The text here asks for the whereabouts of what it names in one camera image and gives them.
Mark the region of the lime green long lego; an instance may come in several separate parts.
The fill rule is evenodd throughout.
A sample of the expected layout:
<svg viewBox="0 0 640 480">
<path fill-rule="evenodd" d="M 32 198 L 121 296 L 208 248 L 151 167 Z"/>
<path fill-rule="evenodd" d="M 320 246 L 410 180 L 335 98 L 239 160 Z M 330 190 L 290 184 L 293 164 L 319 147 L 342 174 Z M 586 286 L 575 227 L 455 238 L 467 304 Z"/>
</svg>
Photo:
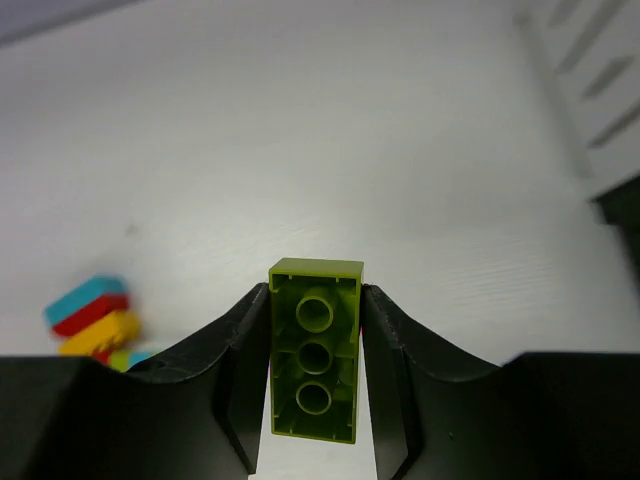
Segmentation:
<svg viewBox="0 0 640 480">
<path fill-rule="evenodd" d="M 283 258 L 269 270 L 271 430 L 356 440 L 361 261 Z"/>
</svg>

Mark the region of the red green blue lego stack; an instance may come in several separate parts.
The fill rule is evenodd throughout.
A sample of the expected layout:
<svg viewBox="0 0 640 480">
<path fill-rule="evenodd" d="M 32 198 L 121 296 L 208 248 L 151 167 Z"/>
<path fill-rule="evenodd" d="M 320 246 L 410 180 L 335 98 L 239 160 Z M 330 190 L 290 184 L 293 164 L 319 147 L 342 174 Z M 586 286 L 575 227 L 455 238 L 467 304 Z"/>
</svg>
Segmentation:
<svg viewBox="0 0 640 480">
<path fill-rule="evenodd" d="M 157 351 L 137 351 L 137 350 L 104 350 L 96 351 L 92 357 L 101 364 L 109 368 L 126 372 L 134 365 L 147 360 L 157 354 Z"/>
</svg>

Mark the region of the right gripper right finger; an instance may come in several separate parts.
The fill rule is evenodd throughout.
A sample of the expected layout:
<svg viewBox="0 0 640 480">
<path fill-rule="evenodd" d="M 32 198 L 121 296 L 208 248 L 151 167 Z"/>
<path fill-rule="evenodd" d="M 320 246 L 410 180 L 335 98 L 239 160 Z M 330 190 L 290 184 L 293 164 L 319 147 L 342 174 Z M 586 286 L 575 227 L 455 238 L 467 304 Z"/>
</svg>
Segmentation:
<svg viewBox="0 0 640 480">
<path fill-rule="evenodd" d="M 496 366 L 363 288 L 381 479 L 635 479 L 639 358 L 528 352 Z"/>
</svg>

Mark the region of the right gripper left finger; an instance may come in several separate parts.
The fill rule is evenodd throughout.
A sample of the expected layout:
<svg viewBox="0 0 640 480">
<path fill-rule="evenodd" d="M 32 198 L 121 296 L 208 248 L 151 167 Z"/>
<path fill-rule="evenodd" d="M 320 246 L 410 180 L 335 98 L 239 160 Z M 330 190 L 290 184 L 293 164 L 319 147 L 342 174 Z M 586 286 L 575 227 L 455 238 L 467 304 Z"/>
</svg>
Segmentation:
<svg viewBox="0 0 640 480">
<path fill-rule="evenodd" d="M 5 479 L 246 479 L 256 472 L 270 296 L 119 372 L 89 357 L 1 360 Z"/>
</svg>

